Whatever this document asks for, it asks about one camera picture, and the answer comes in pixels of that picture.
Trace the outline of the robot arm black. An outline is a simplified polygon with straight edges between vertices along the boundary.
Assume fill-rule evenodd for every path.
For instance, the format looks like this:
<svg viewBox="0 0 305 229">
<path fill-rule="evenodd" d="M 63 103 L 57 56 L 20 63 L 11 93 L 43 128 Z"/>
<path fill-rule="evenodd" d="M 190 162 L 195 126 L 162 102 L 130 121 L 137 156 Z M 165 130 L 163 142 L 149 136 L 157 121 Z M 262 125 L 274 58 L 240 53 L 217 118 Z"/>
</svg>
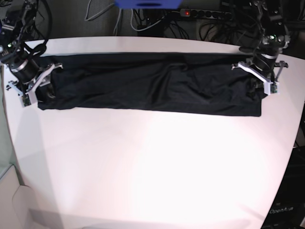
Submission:
<svg viewBox="0 0 305 229">
<path fill-rule="evenodd" d="M 285 61 L 276 61 L 290 42 L 282 4 L 279 0 L 253 0 L 252 8 L 257 15 L 255 21 L 258 23 L 260 41 L 252 57 L 233 64 L 232 69 L 240 68 L 256 77 L 266 95 L 276 94 L 279 91 L 278 78 L 282 70 L 289 67 Z"/>
<path fill-rule="evenodd" d="M 40 4 L 44 6 L 48 16 L 47 32 L 43 36 L 36 27 Z M 46 52 L 52 22 L 47 1 L 14 0 L 0 24 L 0 63 L 6 65 L 16 78 L 7 83 L 6 90 L 15 90 L 23 107 L 37 103 L 39 89 L 51 84 L 53 70 L 63 67 L 62 63 L 40 67 L 34 60 Z M 43 42 L 31 48 L 26 42 L 33 38 L 34 31 L 43 38 Z"/>
</svg>

